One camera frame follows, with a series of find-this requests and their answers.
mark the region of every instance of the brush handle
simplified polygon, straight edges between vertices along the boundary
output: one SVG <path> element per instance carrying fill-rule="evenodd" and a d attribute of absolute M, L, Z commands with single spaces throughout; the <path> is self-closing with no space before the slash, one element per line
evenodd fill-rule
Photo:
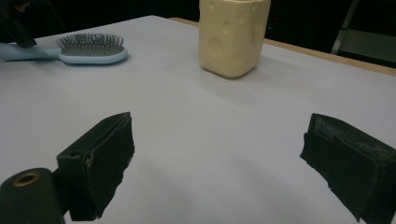
<path fill-rule="evenodd" d="M 18 45 L 0 43 L 0 60 L 17 61 L 30 59 L 54 59 L 59 60 L 61 49 L 31 47 L 21 48 Z"/>

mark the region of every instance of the dark background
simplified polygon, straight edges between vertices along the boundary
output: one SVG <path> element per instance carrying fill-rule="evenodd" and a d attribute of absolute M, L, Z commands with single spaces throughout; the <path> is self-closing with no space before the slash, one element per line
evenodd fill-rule
<path fill-rule="evenodd" d="M 65 32 L 147 15 L 199 20 L 199 0 L 50 1 L 64 21 Z M 330 52 L 351 2 L 352 0 L 272 0 L 265 37 Z M 20 13 L 19 17 L 34 37 L 54 34 L 33 7 Z M 396 35 L 396 1 L 361 0 L 350 27 Z"/>

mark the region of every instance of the light blue hairbrush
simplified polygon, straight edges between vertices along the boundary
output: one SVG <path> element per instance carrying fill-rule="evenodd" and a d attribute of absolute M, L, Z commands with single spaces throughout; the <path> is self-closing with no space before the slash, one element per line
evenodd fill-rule
<path fill-rule="evenodd" d="M 20 61 L 33 59 L 61 60 L 64 63 L 104 64 L 121 61 L 128 55 L 123 38 L 108 34 L 67 35 L 56 42 L 59 48 L 31 47 L 0 43 L 0 59 Z"/>

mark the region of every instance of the black object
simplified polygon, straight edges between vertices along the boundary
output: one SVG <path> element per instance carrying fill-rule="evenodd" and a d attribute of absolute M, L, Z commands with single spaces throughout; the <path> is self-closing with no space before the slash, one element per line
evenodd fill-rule
<path fill-rule="evenodd" d="M 396 211 L 396 150 L 357 128 L 313 114 L 301 154 L 359 221 L 389 224 Z"/>
<path fill-rule="evenodd" d="M 21 172 L 0 188 L 1 224 L 63 224 L 101 217 L 134 155 L 130 113 L 103 119 L 57 156 L 59 168 Z"/>
<path fill-rule="evenodd" d="M 34 7 L 55 33 L 64 30 L 64 23 L 48 0 L 0 0 L 0 29 L 19 46 L 30 48 L 36 45 L 33 36 L 19 21 L 18 13 L 14 8 L 14 6 L 23 3 L 30 3 L 29 7 Z"/>

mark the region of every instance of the cream-colored container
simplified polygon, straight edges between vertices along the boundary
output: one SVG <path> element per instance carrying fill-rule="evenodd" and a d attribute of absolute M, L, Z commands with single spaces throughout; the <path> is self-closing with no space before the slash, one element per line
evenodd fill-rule
<path fill-rule="evenodd" d="M 260 59 L 271 0 L 200 0 L 201 66 L 240 77 Z"/>

